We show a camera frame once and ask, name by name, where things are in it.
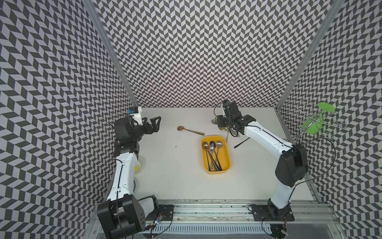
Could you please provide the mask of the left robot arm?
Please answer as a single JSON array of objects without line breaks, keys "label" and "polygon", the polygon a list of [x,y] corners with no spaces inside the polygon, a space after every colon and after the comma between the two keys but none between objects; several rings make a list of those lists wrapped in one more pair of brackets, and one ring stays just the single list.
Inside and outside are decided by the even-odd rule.
[{"label": "left robot arm", "polygon": [[134,174],[139,141],[146,134],[158,132],[160,122],[161,117],[143,118],[142,123],[138,123],[132,116],[127,116],[114,123],[115,176],[106,201],[97,207],[99,222],[108,239],[124,239],[143,232],[146,217],[159,209],[154,195],[135,198]]}]

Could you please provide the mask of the plain silver spoon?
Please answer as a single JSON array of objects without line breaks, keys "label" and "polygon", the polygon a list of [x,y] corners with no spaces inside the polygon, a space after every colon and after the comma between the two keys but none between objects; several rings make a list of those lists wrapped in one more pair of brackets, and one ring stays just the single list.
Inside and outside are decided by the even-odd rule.
[{"label": "plain silver spoon", "polygon": [[217,148],[216,156],[218,156],[219,150],[223,147],[223,142],[218,140],[218,141],[216,141],[215,146]]}]

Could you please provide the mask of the silver ornate spoon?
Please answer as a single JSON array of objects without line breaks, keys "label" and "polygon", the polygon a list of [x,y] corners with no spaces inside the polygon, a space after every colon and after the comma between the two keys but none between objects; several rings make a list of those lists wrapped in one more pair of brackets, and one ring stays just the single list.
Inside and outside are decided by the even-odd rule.
[{"label": "silver ornate spoon", "polygon": [[209,154],[210,154],[210,157],[211,157],[212,165],[214,167],[214,171],[218,171],[219,167],[218,167],[216,161],[213,158],[214,150],[215,150],[215,147],[212,144],[210,144],[209,145]]}]

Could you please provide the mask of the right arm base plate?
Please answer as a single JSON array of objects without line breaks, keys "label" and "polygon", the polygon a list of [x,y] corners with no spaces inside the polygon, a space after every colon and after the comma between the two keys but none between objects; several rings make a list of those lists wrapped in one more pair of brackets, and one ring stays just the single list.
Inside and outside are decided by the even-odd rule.
[{"label": "right arm base plate", "polygon": [[295,217],[291,210],[291,207],[288,205],[283,209],[278,209],[274,206],[268,205],[255,205],[251,204],[248,207],[250,213],[253,215],[255,222],[263,221],[268,219],[269,221],[278,221],[278,222],[294,222]]}]

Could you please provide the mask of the small purple spoon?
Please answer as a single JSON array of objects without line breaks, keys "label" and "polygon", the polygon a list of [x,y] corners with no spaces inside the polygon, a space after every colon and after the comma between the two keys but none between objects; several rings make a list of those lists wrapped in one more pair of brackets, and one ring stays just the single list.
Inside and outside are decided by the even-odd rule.
[{"label": "small purple spoon", "polygon": [[216,156],[216,152],[215,152],[215,149],[216,149],[216,145],[215,145],[215,142],[214,141],[211,141],[210,142],[210,154],[211,154],[211,158],[213,160],[213,162],[215,163],[215,167],[218,171],[221,171],[221,167],[218,163],[218,159],[217,159],[217,156]]}]

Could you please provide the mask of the black spoon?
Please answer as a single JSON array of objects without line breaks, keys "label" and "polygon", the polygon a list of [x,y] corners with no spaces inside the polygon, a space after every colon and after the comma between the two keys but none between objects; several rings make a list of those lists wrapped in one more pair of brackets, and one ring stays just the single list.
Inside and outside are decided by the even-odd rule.
[{"label": "black spoon", "polygon": [[218,160],[218,158],[217,158],[217,156],[216,156],[216,152],[214,152],[214,154],[213,154],[213,158],[214,158],[214,160],[216,161],[216,163],[217,163],[217,165],[218,165],[218,167],[219,167],[219,171],[222,171],[222,168],[221,168],[221,166],[220,166],[220,162],[219,162],[219,160]]}]

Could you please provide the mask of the copper long spoon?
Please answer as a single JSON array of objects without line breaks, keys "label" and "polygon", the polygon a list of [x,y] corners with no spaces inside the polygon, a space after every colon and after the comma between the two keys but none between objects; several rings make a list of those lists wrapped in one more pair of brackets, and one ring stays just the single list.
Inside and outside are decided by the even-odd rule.
[{"label": "copper long spoon", "polygon": [[211,168],[211,164],[209,160],[209,144],[207,142],[203,142],[202,147],[203,147],[203,150],[206,152],[208,167],[209,167],[209,171],[211,172],[213,168]]}]

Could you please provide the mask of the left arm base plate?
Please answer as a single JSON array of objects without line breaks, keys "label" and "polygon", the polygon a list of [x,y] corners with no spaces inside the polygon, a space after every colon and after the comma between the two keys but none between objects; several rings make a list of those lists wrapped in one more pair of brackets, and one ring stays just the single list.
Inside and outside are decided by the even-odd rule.
[{"label": "left arm base plate", "polygon": [[157,220],[158,218],[161,219],[161,221],[172,221],[173,220],[173,213],[174,213],[174,205],[159,205],[158,209],[155,209],[153,212],[151,212],[148,216],[146,216],[147,222],[153,222]]}]

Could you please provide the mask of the gold handled utensil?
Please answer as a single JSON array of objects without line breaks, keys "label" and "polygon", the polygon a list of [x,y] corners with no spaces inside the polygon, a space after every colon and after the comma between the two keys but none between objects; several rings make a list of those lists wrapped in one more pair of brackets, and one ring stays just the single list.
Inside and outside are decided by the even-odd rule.
[{"label": "gold handled utensil", "polygon": [[187,129],[184,126],[181,126],[181,125],[177,127],[177,130],[178,131],[188,131],[188,132],[192,132],[192,133],[195,133],[195,134],[198,134],[198,135],[203,135],[203,136],[205,135],[204,132]]}]

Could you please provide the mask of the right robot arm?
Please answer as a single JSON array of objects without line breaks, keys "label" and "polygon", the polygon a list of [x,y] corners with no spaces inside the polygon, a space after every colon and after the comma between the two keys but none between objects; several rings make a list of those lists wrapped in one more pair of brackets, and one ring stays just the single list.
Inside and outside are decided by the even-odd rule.
[{"label": "right robot arm", "polygon": [[222,114],[217,115],[218,127],[227,127],[253,139],[278,160],[275,169],[277,184],[268,200],[268,213],[274,219],[287,214],[295,187],[308,172],[306,148],[276,136],[252,116],[243,116],[234,101],[224,100],[220,106]]}]

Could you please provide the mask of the yellow plastic storage box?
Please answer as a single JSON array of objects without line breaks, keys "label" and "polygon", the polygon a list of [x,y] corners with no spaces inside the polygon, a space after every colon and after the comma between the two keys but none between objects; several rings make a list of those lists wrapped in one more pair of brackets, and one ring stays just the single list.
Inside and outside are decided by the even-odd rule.
[{"label": "yellow plastic storage box", "polygon": [[206,136],[201,141],[203,167],[208,174],[226,173],[231,168],[227,142],[220,135]]}]

